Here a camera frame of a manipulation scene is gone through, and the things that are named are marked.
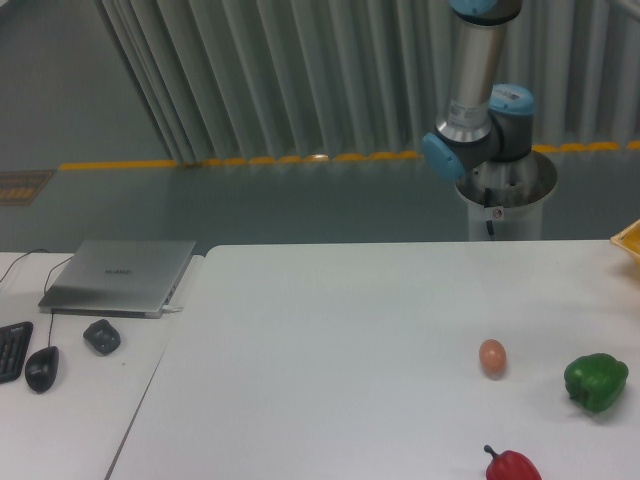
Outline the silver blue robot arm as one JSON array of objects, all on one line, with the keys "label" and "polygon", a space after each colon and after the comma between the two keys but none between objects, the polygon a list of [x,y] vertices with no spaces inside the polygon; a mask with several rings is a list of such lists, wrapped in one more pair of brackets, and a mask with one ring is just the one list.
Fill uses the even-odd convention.
[{"label": "silver blue robot arm", "polygon": [[442,178],[458,180],[487,161],[511,162],[532,149],[533,95],[495,82],[507,25],[520,1],[451,1],[458,40],[444,108],[423,137],[425,159]]}]

